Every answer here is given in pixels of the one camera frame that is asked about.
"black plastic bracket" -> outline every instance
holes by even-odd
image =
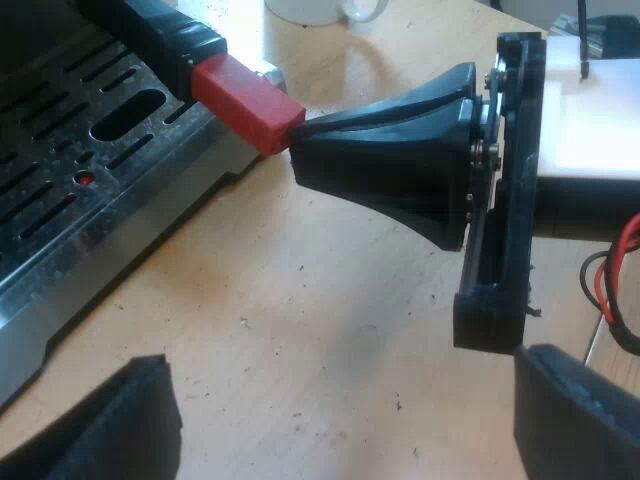
[[[474,212],[454,302],[456,347],[513,353],[522,344],[545,60],[546,42],[539,33],[498,37],[499,69],[492,72],[490,82],[492,90],[503,84],[498,112],[505,117],[502,179],[496,185],[494,206]]]

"black handle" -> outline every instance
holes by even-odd
[[[202,60],[227,51],[215,30],[161,0],[76,0],[87,19],[138,55],[171,93],[191,98],[191,72]]]
[[[459,250],[475,102],[466,63],[399,97],[305,122],[292,135],[296,181]]]

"red wire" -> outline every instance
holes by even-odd
[[[620,235],[620,241],[618,242],[616,251],[613,255],[613,266],[611,269],[612,274],[612,287],[614,295],[618,295],[618,284],[620,281],[620,270],[622,268],[622,262],[624,261],[625,254],[638,246],[640,246],[640,235],[637,235],[640,231],[640,213],[635,215],[629,223],[622,230],[622,234]],[[615,319],[613,318],[613,314],[609,309],[607,298],[602,291],[602,277],[604,275],[604,269],[607,264],[607,261],[603,261],[595,275],[595,292],[598,302],[600,303],[600,310],[602,310],[602,314],[604,315],[605,320],[609,325],[613,325]]]
[[[604,315],[605,320],[607,321],[607,323],[609,325],[613,325],[613,315],[611,314],[611,310],[609,310],[609,305],[607,304],[607,299],[604,296],[603,292],[602,292],[602,275],[604,274],[604,267],[607,264],[606,261],[602,262],[600,264],[600,266],[598,267],[598,270],[596,271],[596,277],[595,277],[595,291],[596,291],[596,298],[598,299],[598,302],[600,303],[600,310],[602,311],[602,314]]]
[[[622,268],[622,261],[624,260],[624,254],[630,247],[631,237],[640,230],[640,213],[636,214],[622,230],[620,235],[620,242],[614,252],[613,265],[611,269],[613,283],[613,292],[618,295],[618,282],[620,276],[620,269]]]

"metal rod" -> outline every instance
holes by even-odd
[[[578,30],[580,32],[580,78],[584,80],[589,76],[586,0],[578,0]]]

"black wire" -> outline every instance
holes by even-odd
[[[605,258],[608,254],[609,254],[608,250],[603,250],[601,252],[594,253],[593,255],[590,255],[589,257],[587,257],[587,259],[582,263],[582,267],[580,267],[580,286],[582,287],[582,291],[584,292],[587,299],[598,310],[601,310],[600,302],[598,302],[596,297],[593,296],[593,294],[591,293],[591,290],[589,289],[589,286],[587,284],[587,270],[589,269],[589,267],[594,261],[596,261],[598,258]]]
[[[609,309],[611,310],[611,315],[613,316],[613,324],[609,325],[609,331],[618,345],[622,347],[623,350],[632,353],[634,355],[640,355],[640,337],[635,335],[629,327],[624,323],[624,319],[622,318],[622,313],[620,312],[620,308],[618,307],[618,299],[613,291],[613,256],[617,249],[617,245],[620,239],[616,239],[611,245],[609,249],[609,253],[607,254],[607,261],[604,268],[604,285],[607,289],[607,297],[609,300]],[[639,247],[633,248],[629,251],[635,251]]]

